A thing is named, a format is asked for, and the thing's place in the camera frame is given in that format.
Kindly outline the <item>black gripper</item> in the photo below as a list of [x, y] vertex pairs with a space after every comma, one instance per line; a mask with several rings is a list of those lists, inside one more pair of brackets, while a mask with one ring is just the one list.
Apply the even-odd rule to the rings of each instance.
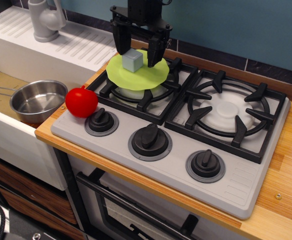
[[169, 45], [172, 26], [162, 19], [165, 3], [161, 0], [128, 0], [126, 7], [111, 6], [113, 38], [117, 52], [131, 49], [132, 36], [148, 41], [147, 66], [154, 67]]

